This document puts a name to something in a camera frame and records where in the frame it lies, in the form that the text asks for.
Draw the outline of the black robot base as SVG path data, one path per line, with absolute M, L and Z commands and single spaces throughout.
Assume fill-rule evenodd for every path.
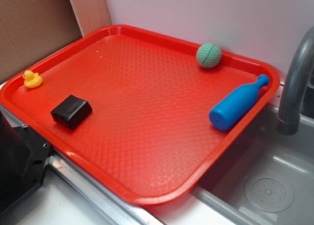
M 42 186 L 51 152 L 51 143 L 33 128 L 12 127 L 0 115 L 1 214 Z

